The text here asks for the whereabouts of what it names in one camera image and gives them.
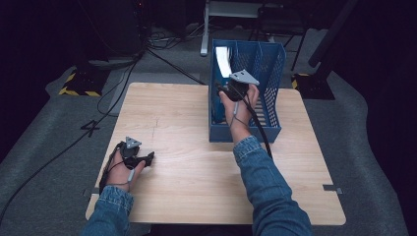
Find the black electrical cord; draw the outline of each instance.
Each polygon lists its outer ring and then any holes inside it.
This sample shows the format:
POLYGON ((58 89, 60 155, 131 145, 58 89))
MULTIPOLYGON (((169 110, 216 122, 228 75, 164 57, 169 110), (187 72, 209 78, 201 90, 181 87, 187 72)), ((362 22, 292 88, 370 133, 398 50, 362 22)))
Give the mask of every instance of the black electrical cord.
POLYGON ((116 102, 114 102, 114 104, 110 107, 110 109, 95 123, 92 125, 92 127, 85 131, 79 138, 77 138, 74 142, 72 142, 69 146, 67 146, 66 148, 64 148, 61 152, 59 152, 57 155, 55 155, 53 158, 51 158, 49 161, 47 161, 45 164, 43 164, 40 168, 38 168, 33 174, 31 174, 31 176, 15 191, 15 193, 12 195, 12 197, 9 198, 9 200, 7 201, 7 203, 3 206, 3 209, 1 211, 0 214, 0 226, 1 226, 1 222, 3 221, 3 217, 6 213, 6 209, 8 208, 8 206, 10 205, 10 203, 13 201, 13 199, 15 198, 15 196, 21 191, 21 189, 31 180, 33 179, 34 176, 36 176, 41 170, 43 170, 46 166, 48 166, 50 163, 52 163, 54 160, 56 160, 57 158, 59 158, 63 153, 65 153, 67 150, 69 150, 70 148, 72 148, 73 146, 75 146, 83 137, 85 137, 91 130, 93 130, 104 118, 106 118, 108 116, 108 114, 111 112, 111 110, 116 106, 117 102, 120 100, 120 98, 122 97, 123 94, 123 90, 126 88, 126 85, 129 81, 130 75, 132 74, 132 70, 133 68, 136 66, 136 64, 138 63, 139 60, 137 60, 134 65, 131 67, 126 83, 123 86, 122 92, 120 93, 119 97, 117 98, 116 102))
POLYGON ((158 58, 158 59, 162 60, 162 61, 163 61, 163 62, 165 62, 166 64, 170 65, 170 66, 171 66, 171 67, 173 67, 175 70, 177 70, 177 71, 181 72, 182 74, 184 74, 186 77, 190 78, 191 80, 193 80, 193 81, 195 81, 195 82, 199 83, 200 85, 203 85, 203 86, 205 86, 205 85, 206 85, 206 84, 205 84, 204 82, 202 82, 201 80, 197 79, 197 78, 196 78, 196 77, 194 77, 193 75, 191 75, 191 74, 189 74, 188 72, 184 71, 184 70, 183 70, 182 68, 180 68, 179 66, 176 66, 176 65, 174 65, 174 64, 172 64, 172 63, 170 63, 168 60, 163 59, 162 57, 160 57, 160 56, 159 56, 159 55, 157 55, 156 53, 152 52, 150 49, 147 49, 147 52, 148 52, 150 55, 152 55, 152 56, 154 56, 154 57, 156 57, 156 58, 158 58))
POLYGON ((258 130, 261 132, 262 138, 264 139, 265 148, 267 149, 267 153, 268 153, 269 157, 272 158, 272 152, 270 151, 268 137, 267 137, 267 134, 265 133, 264 128, 261 125, 261 122, 258 118, 257 112, 252 108, 252 105, 250 103, 248 103, 248 101, 245 100, 245 97, 242 95, 242 93, 240 93, 233 85, 229 84, 229 86, 231 88, 233 88, 235 90, 235 92, 237 92, 239 94, 239 96, 242 98, 243 102, 245 102, 246 107, 248 108, 249 112, 251 112, 252 119, 254 120, 255 125, 258 127, 258 130))
MULTIPOLYGON (((122 77, 122 80, 120 80, 120 82, 119 83, 117 83, 113 88, 111 88, 111 90, 109 90, 107 93, 105 93, 102 97, 101 97, 101 99, 98 101, 98 103, 97 103, 97 111, 100 113, 100 114, 102 114, 102 115, 104 115, 104 114, 106 114, 106 112, 103 112, 103 111, 101 111, 100 110, 100 103, 101 103, 101 101, 107 96, 107 95, 109 95, 114 89, 116 89, 120 84, 122 84, 122 82, 125 80, 125 74, 126 74, 126 72, 129 70, 129 67, 125 70, 125 72, 123 73, 123 77, 122 77)), ((110 115, 110 114, 108 114, 108 116, 110 116, 110 117, 118 117, 117 115, 110 115)))

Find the right hand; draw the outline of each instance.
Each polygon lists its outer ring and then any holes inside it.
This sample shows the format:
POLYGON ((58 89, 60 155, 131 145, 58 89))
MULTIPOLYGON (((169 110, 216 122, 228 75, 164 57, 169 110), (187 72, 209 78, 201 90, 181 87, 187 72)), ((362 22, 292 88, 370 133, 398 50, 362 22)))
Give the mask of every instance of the right hand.
MULTIPOLYGON (((259 94, 260 92, 258 91, 258 88, 255 85, 249 85, 249 89, 247 95, 245 96, 245 100, 249 104, 251 104, 252 108, 255 108, 259 94)), ((248 110, 245 102, 241 100, 238 101, 238 110, 236 115, 234 115, 233 112, 235 110, 235 102, 230 100, 226 93, 224 93, 223 91, 221 91, 219 95, 221 102, 224 105, 226 122, 230 126, 230 132, 233 137, 233 142, 237 144, 241 140, 251 135, 248 124, 249 120, 252 117, 252 114, 248 110)))

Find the denim sleeve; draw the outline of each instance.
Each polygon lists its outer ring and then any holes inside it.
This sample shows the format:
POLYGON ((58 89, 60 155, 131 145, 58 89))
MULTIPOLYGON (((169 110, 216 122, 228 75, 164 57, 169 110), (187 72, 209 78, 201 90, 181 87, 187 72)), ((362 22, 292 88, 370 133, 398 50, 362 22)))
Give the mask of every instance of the denim sleeve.
POLYGON ((114 186, 106 186, 81 235, 128 235, 133 197, 114 186))
POLYGON ((234 150, 249 201, 254 207, 254 235, 312 235, 307 213, 291 199, 292 191, 257 138, 234 150))

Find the table surface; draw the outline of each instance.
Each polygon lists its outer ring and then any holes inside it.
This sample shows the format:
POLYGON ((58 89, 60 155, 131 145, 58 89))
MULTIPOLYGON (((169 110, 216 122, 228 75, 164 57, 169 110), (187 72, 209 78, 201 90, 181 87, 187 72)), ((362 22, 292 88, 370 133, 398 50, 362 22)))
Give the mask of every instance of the table surface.
MULTIPOLYGON (((139 155, 155 151, 152 166, 133 190, 133 222, 251 224, 233 144, 209 143, 207 86, 132 83, 103 164, 126 136, 142 142, 139 155)), ((293 199, 315 225, 341 225, 345 216, 332 185, 300 93, 278 91, 281 132, 271 144, 273 159, 293 191, 293 199)), ((98 174, 95 187, 101 177, 98 174)), ((92 195, 86 217, 98 195, 92 195)))

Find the metal bracket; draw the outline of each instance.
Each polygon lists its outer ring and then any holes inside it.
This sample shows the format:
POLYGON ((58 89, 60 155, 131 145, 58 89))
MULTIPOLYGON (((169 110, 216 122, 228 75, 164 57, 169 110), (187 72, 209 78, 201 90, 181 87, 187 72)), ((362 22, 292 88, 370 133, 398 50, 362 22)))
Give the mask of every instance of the metal bracket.
POLYGON ((243 83, 243 84, 252 84, 255 86, 258 86, 260 82, 255 79, 249 72, 247 72, 245 69, 243 69, 240 72, 235 72, 230 74, 230 79, 233 79, 237 82, 243 83))
POLYGON ((135 147, 140 146, 141 144, 142 143, 137 141, 137 140, 134 140, 130 137, 126 137, 126 147, 127 148, 135 148, 135 147))

